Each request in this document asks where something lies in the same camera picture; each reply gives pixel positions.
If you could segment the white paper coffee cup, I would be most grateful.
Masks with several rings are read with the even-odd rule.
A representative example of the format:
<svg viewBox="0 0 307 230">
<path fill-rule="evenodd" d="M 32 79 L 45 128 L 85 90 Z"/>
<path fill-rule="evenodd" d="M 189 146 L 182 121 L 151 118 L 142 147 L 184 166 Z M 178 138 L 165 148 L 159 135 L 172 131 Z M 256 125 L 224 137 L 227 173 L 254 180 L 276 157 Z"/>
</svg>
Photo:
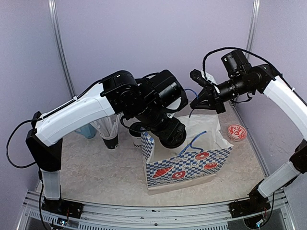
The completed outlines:
<svg viewBox="0 0 307 230">
<path fill-rule="evenodd" d="M 142 139 L 140 135 L 134 136 L 131 135 L 132 138 L 132 143 L 134 145 L 135 148 L 137 149 L 141 149 L 142 148 Z"/>
</svg>

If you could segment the black plastic cup lid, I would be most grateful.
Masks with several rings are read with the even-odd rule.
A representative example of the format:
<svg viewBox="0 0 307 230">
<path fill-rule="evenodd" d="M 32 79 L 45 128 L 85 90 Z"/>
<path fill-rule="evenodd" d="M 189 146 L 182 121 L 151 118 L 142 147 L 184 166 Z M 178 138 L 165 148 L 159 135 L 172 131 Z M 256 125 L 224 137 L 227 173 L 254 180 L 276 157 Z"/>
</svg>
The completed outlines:
<svg viewBox="0 0 307 230">
<path fill-rule="evenodd" d="M 129 133 L 130 135 L 134 137 L 140 137 L 141 136 L 141 131 L 142 131 L 142 126 L 140 122 L 135 122 L 130 125 L 129 127 Z"/>
</svg>

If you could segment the checkered paper takeout bag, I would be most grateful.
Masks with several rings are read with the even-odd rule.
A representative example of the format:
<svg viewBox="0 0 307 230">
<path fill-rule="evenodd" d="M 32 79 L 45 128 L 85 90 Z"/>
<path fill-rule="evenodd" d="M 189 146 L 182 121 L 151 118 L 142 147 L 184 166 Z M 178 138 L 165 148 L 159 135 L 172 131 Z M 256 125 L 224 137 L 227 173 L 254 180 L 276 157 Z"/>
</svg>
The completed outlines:
<svg viewBox="0 0 307 230">
<path fill-rule="evenodd" d="M 150 195 L 210 182 L 233 149 L 221 134 L 215 112 L 190 114 L 179 120 L 186 126 L 187 137 L 175 149 L 163 147 L 150 132 L 141 134 L 143 168 Z"/>
</svg>

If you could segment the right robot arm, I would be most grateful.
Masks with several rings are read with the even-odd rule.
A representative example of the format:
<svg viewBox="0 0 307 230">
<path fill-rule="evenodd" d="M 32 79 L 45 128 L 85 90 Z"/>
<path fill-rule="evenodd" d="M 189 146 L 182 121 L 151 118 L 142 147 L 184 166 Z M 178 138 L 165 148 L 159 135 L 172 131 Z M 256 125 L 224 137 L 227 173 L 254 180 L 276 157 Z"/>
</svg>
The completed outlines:
<svg viewBox="0 0 307 230">
<path fill-rule="evenodd" d="M 207 78 L 206 60 L 210 55 L 223 50 L 230 50 L 230 53 L 221 58 L 229 80 L 217 84 Z M 201 92 L 190 103 L 191 109 L 215 110 L 220 114 L 225 112 L 225 102 L 246 93 L 259 92 L 279 106 L 303 137 L 289 161 L 249 193 L 249 199 L 245 202 L 248 212 L 257 212 L 275 191 L 289 185 L 300 174 L 306 173 L 307 103 L 290 87 L 272 63 L 245 49 L 224 47 L 206 54 L 202 61 L 202 70 L 194 69 L 190 72 L 190 78 L 202 87 Z"/>
</svg>

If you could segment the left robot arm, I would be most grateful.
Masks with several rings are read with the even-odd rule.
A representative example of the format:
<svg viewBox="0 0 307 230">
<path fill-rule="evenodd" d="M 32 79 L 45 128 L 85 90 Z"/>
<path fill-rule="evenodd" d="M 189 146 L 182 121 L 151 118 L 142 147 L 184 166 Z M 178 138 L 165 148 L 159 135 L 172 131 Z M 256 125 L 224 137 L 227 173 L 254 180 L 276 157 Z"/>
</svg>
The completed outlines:
<svg viewBox="0 0 307 230">
<path fill-rule="evenodd" d="M 123 115 L 127 120 L 136 118 L 166 148 L 177 148 L 185 141 L 186 130 L 174 113 L 187 104 L 186 92 L 170 71 L 136 79 L 120 70 L 49 113 L 35 113 L 25 142 L 42 172 L 48 205 L 57 213 L 67 209 L 59 175 L 64 136 L 98 119 Z"/>
</svg>

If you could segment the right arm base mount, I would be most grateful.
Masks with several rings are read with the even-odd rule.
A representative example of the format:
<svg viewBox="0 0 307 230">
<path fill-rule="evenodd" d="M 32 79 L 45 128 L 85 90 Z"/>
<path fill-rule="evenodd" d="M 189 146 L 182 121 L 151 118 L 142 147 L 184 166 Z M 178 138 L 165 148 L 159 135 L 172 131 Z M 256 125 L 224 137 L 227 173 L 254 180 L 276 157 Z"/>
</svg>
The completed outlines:
<svg viewBox="0 0 307 230">
<path fill-rule="evenodd" d="M 263 197 L 257 187 L 251 190 L 247 199 L 231 202 L 228 206 L 232 218 L 259 213 L 271 208 L 268 198 Z"/>
</svg>

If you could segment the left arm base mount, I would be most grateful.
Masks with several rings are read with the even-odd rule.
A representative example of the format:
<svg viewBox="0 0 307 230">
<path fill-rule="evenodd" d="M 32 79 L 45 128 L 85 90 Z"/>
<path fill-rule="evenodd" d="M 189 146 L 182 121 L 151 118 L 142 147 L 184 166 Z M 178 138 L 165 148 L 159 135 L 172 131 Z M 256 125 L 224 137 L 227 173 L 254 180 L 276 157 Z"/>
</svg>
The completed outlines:
<svg viewBox="0 0 307 230">
<path fill-rule="evenodd" d="M 48 200 L 44 199 L 42 209 L 50 213 L 66 216 L 68 218 L 80 219 L 83 211 L 83 204 L 64 199 Z"/>
</svg>

